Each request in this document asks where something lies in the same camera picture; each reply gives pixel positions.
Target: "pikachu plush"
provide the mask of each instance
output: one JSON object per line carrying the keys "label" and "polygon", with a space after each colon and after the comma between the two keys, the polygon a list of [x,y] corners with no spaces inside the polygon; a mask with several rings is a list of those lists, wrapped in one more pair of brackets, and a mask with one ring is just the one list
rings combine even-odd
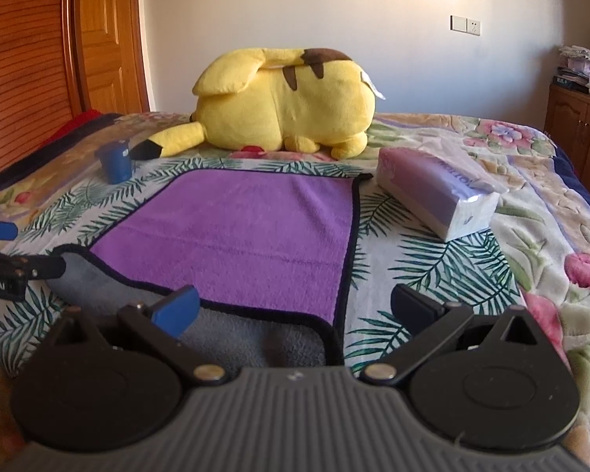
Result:
{"label": "pikachu plush", "polygon": [[131,150],[136,160],[168,157],[204,141],[241,150],[259,146],[332,157],[358,156],[382,97],[360,66],[336,50],[234,50],[214,60],[192,93],[188,124],[155,133]]}

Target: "red cloth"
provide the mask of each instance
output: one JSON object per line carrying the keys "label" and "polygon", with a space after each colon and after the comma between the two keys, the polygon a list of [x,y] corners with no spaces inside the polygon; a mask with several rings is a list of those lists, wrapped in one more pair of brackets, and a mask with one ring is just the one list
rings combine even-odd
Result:
{"label": "red cloth", "polygon": [[87,112],[83,112],[80,115],[74,117],[71,121],[66,122],[59,130],[49,138],[46,138],[40,145],[40,147],[44,147],[44,145],[48,145],[49,143],[54,142],[60,138],[65,137],[70,132],[74,131],[80,125],[85,124],[86,122],[93,121],[96,117],[100,117],[102,115],[101,112],[98,110],[88,110]]}

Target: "blue cup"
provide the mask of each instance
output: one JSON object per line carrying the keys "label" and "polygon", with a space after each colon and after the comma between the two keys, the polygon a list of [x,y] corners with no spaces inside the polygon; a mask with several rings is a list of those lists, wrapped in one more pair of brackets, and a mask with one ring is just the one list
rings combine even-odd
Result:
{"label": "blue cup", "polygon": [[118,140],[106,143],[96,151],[109,184],[129,181],[132,175],[129,158],[129,141]]}

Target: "tissue package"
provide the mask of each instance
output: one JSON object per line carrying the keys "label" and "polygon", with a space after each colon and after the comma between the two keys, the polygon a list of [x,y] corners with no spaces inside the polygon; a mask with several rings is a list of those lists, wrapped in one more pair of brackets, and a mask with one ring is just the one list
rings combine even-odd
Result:
{"label": "tissue package", "polygon": [[407,147],[380,149],[376,180],[445,242],[489,228],[500,198],[484,179]]}

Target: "floral blanket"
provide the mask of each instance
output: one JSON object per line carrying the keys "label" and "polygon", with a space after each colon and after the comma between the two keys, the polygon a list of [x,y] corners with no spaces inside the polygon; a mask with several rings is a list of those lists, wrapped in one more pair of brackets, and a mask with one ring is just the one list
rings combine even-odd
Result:
{"label": "floral blanket", "polygon": [[[126,116],[83,140],[27,179],[0,193],[0,219],[19,238],[9,253],[42,253],[63,243],[86,245],[134,211],[176,176],[195,168],[290,171],[353,177],[374,171],[383,146],[456,142],[510,192],[491,230],[441,243],[374,181],[361,187],[361,218],[345,316],[345,358],[354,371],[401,345],[408,335],[389,313],[389,293],[402,282],[446,301],[461,298],[475,312],[501,313],[525,303],[569,364],[581,393],[581,414],[567,445],[590,465],[590,207],[555,173],[551,141],[519,125],[458,116],[378,114],[358,158],[326,153],[230,153],[202,146],[174,159],[136,165],[132,180],[108,186],[93,151],[114,138],[137,143],[187,116]],[[0,301],[0,360],[16,374],[53,323],[63,301],[31,282],[27,302]]]}

